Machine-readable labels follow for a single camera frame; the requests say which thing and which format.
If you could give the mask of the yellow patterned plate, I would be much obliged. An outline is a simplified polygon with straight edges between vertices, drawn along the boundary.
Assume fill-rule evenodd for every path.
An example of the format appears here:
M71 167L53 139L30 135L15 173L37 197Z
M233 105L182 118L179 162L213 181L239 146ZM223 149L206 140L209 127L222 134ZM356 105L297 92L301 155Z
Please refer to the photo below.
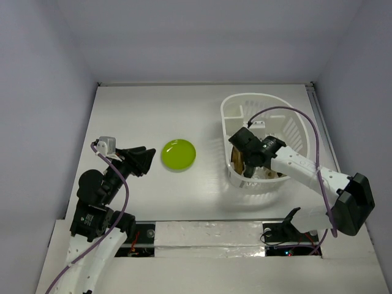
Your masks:
M234 171L237 174L242 175L244 171L243 154L236 147L232 148L231 163L233 165Z

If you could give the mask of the lime green plate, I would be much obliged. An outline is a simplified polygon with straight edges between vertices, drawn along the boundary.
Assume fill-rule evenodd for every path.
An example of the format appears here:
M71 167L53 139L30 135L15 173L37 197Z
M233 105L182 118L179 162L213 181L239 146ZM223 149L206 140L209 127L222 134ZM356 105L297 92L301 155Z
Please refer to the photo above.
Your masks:
M185 139L171 140L161 151L163 165L169 170L180 172L190 168L197 156L194 145Z

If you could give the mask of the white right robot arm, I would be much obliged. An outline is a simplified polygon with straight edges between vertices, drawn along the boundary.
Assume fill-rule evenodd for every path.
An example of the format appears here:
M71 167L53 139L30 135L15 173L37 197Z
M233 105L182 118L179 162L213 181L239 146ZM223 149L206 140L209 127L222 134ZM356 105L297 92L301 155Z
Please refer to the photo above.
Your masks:
M326 229L355 236L375 207L369 180L361 173L349 176L321 167L282 140L272 136L260 140L245 127L232 135L229 142L243 155L247 172L266 167L323 197L320 211L306 213L296 209L292 219L282 224L282 233L289 240L298 239L306 231Z

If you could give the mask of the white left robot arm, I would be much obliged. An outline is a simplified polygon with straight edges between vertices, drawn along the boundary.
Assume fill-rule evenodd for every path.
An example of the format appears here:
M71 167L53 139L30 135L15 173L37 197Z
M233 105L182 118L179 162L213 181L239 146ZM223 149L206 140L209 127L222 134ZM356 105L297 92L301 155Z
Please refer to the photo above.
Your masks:
M103 138L92 142L91 149L108 167L104 172L88 170L78 180L67 271L58 293L95 293L118 249L134 238L135 216L125 212L130 196L126 179L146 175L156 153L144 146L118 149L114 139L106 143ZM126 192L124 207L114 211L109 205L120 188Z

